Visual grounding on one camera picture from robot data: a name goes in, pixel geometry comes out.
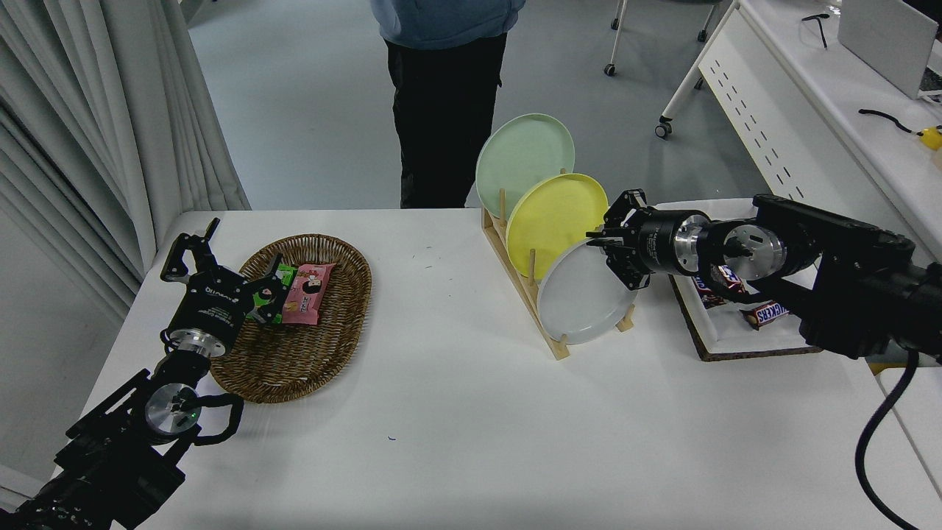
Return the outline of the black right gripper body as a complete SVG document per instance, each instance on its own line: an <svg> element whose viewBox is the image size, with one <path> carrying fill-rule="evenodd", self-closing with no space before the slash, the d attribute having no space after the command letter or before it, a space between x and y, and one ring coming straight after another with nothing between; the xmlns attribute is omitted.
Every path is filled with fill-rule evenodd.
<svg viewBox="0 0 942 530"><path fill-rule="evenodd" d="M679 231L683 215L677 209L645 209L636 213L638 218L638 255L643 274L663 272L680 275L679 255L674 248L674 237Z"/></svg>

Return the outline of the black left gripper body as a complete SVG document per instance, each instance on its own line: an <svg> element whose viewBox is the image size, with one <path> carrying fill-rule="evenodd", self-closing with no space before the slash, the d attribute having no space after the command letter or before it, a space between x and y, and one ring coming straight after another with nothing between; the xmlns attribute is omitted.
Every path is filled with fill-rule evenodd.
<svg viewBox="0 0 942 530"><path fill-rule="evenodd" d="M252 309L248 280L234 272L198 272L186 283L186 293L169 323L169 339L179 342L186 332L214 336L221 345L234 345Z"/></svg>

